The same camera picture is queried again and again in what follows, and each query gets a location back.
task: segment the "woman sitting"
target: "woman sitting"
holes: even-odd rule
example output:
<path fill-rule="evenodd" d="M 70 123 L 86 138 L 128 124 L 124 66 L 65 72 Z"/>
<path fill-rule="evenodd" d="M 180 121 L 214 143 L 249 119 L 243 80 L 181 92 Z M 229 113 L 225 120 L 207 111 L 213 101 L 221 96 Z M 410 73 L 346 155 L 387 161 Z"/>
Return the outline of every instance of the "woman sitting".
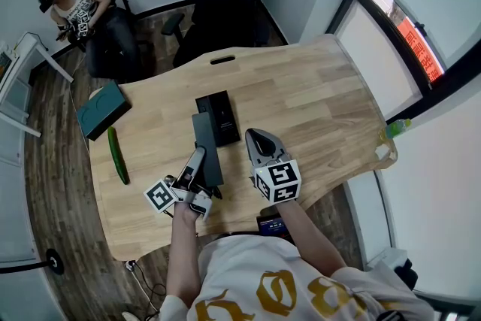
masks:
<path fill-rule="evenodd" d="M 86 65 L 92 77 L 105 77 L 106 66 L 118 67 L 115 78 L 136 81 L 141 77 L 141 57 L 124 10 L 110 0 L 39 0 L 42 12 L 51 6 L 50 16 L 60 29 L 58 39 L 66 37 L 73 43 L 72 28 L 78 29 L 79 16 L 87 14 Z M 119 62 L 107 58 L 106 51 L 112 44 L 118 46 Z"/>

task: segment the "person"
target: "person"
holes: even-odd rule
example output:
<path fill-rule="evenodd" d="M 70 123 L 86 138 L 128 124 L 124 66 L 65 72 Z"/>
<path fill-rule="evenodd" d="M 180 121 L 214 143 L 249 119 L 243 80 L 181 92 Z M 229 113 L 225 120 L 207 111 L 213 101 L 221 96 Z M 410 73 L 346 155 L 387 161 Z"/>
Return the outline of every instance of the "person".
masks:
<path fill-rule="evenodd" d="M 156 319 L 434 319 L 431 307 L 387 265 L 369 272 L 346 266 L 296 201 L 277 209 L 295 246 L 282 238 L 231 235 L 208 244 L 197 260 L 197 214 L 177 202 L 167 295 Z"/>
<path fill-rule="evenodd" d="M 89 15 L 89 35 L 86 40 L 86 66 L 92 77 L 105 77 L 103 71 L 112 59 L 106 58 L 107 45 L 115 43 L 122 57 L 117 64 L 118 77 L 127 81 L 139 80 L 141 56 L 124 10 L 110 3 L 110 0 L 38 0 L 42 12 L 50 8 L 50 17 L 59 27 L 58 39 L 65 37 L 73 43 L 76 38 L 70 27 L 77 24 L 81 11 Z"/>

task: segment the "wooden table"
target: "wooden table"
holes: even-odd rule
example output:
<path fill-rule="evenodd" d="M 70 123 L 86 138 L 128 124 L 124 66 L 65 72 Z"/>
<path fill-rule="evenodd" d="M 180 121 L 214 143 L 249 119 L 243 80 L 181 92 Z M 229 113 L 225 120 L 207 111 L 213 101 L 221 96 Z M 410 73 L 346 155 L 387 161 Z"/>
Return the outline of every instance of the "wooden table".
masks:
<path fill-rule="evenodd" d="M 211 65 L 210 60 L 235 60 Z M 194 150 L 195 99 L 227 90 L 242 141 L 218 149 L 223 200 L 213 199 L 199 235 L 256 230 L 268 205 L 254 189 L 244 133 L 278 136 L 298 161 L 299 203 L 307 209 L 330 189 L 365 171 L 389 167 L 375 154 L 385 121 L 352 60 L 333 35 L 305 46 L 231 48 L 205 54 L 168 73 L 122 86 L 132 109 L 114 125 L 131 183 L 117 176 L 105 132 L 90 142 L 101 223 L 115 259 L 139 259 L 170 244 L 171 218 L 143 192 L 178 175 Z M 391 143 L 394 156 L 395 148 Z"/>

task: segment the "hand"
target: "hand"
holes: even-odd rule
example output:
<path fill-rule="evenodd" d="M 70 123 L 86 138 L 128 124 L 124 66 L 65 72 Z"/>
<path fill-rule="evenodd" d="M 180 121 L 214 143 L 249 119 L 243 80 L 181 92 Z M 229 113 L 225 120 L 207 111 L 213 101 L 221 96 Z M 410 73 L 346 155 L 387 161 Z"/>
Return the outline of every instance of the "hand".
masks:
<path fill-rule="evenodd" d="M 56 40 L 57 41 L 64 41 L 66 38 L 67 38 L 67 34 L 65 33 L 65 31 L 59 31 Z"/>
<path fill-rule="evenodd" d="M 174 206 L 174 218 L 179 218 L 187 225 L 195 224 L 199 213 L 190 208 L 186 202 L 176 202 Z"/>

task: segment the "black box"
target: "black box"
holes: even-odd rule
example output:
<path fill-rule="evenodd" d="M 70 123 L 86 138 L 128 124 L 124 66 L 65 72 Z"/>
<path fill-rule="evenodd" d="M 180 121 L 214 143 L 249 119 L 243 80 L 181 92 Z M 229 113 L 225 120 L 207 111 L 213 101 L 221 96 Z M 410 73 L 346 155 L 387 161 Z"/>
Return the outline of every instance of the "black box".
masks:
<path fill-rule="evenodd" d="M 195 102 L 199 113 L 209 113 L 213 136 L 218 147 L 241 140 L 227 91 L 197 98 Z"/>
<path fill-rule="evenodd" d="M 212 123 L 209 113 L 192 115 L 194 125 L 195 144 L 205 149 L 205 157 L 202 162 L 200 174 L 204 187 L 210 188 L 224 184 L 222 170 L 220 168 L 219 157 L 217 155 L 216 142 L 213 137 Z"/>
<path fill-rule="evenodd" d="M 131 107 L 117 84 L 110 82 L 79 108 L 77 118 L 82 133 L 94 141 Z"/>

